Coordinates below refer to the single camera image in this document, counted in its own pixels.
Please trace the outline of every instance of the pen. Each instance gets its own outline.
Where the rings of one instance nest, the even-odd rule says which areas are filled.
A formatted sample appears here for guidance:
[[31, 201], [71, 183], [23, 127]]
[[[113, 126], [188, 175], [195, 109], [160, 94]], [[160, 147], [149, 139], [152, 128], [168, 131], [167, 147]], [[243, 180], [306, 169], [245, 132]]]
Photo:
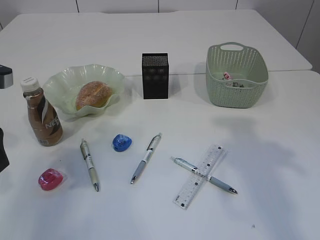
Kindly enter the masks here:
[[97, 171], [95, 169], [94, 162], [92, 161], [92, 157], [91, 157], [91, 154], [90, 154], [90, 151], [89, 151], [88, 143], [83, 138], [82, 138], [82, 142], [81, 142], [81, 145], [80, 145], [80, 149], [81, 149], [81, 152], [82, 152], [82, 156], [83, 156], [83, 158], [84, 158], [84, 160], [86, 162], [86, 166], [87, 166], [88, 171], [89, 171], [89, 176], [90, 176], [92, 185], [94, 186], [95, 190], [97, 192], [99, 192], [100, 186], [99, 186], [99, 180], [98, 180]]
[[178, 157], [171, 157], [171, 159], [174, 161], [174, 163], [178, 164], [179, 166], [183, 167], [184, 169], [187, 169], [188, 171], [199, 175], [203, 178], [205, 178], [209, 183], [217, 186], [218, 188], [221, 188], [222, 190], [227, 191], [228, 193], [231, 194], [238, 194], [238, 192], [231, 186], [229, 186], [228, 184], [224, 183], [223, 181], [220, 181], [219, 179], [215, 178], [214, 176], [206, 176], [205, 174], [203, 174], [202, 172], [199, 171], [199, 169], [192, 165], [191, 163], [187, 162], [186, 160], [182, 159], [182, 158], [178, 158]]
[[160, 140], [161, 140], [162, 133], [159, 132], [156, 136], [154, 136], [149, 144], [149, 146], [146, 148], [146, 154], [143, 158], [143, 160], [139, 163], [138, 167], [136, 168], [132, 178], [131, 178], [131, 184], [133, 184], [141, 175], [143, 170], [145, 169], [147, 163], [149, 162], [152, 154], [154, 153], [156, 147], [158, 146]]

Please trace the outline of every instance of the pink item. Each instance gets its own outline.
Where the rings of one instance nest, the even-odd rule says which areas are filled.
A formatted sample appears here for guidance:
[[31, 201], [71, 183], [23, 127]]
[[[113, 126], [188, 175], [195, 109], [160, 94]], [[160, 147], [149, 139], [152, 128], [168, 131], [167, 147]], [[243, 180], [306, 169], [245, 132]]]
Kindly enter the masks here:
[[227, 80], [232, 80], [230, 74], [227, 73], [226, 71], [224, 72], [223, 76], [224, 76], [224, 78], [227, 79]]
[[39, 177], [38, 183], [45, 191], [55, 189], [64, 179], [64, 176], [53, 168], [49, 168]]

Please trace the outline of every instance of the green glass bowl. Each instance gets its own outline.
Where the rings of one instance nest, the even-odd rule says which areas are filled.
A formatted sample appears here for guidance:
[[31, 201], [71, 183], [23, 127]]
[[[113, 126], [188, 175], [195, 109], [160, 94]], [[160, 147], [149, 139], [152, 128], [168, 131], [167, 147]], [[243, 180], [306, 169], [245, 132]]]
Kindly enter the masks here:
[[[112, 95], [101, 107], [84, 106], [76, 109], [76, 99], [80, 89], [87, 83], [99, 81], [109, 85]], [[110, 106], [118, 94], [124, 91], [125, 76], [112, 67], [91, 64], [72, 66], [53, 75], [43, 85], [46, 99], [65, 114], [83, 117], [88, 114], [101, 114]]]

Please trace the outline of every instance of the red pencil sharpener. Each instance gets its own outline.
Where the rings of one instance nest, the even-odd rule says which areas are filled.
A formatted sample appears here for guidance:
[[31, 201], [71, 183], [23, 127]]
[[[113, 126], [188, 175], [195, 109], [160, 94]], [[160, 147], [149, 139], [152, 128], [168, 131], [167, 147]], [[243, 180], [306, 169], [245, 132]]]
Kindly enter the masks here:
[[49, 168], [39, 177], [38, 183], [45, 191], [55, 189], [64, 179], [64, 176], [53, 168]]

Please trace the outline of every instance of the white wall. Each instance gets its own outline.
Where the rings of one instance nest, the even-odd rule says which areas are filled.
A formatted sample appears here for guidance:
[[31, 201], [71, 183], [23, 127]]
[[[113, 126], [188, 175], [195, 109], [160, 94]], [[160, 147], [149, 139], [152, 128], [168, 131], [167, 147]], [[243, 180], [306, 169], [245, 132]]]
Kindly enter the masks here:
[[159, 0], [159, 11], [236, 9], [237, 0]]
[[158, 0], [77, 0], [81, 13], [157, 13]]
[[297, 50], [320, 73], [320, 0], [315, 0]]
[[313, 0], [238, 0], [238, 9], [257, 10], [294, 47]]
[[3, 27], [19, 14], [77, 12], [76, 0], [0, 0], [0, 23]]

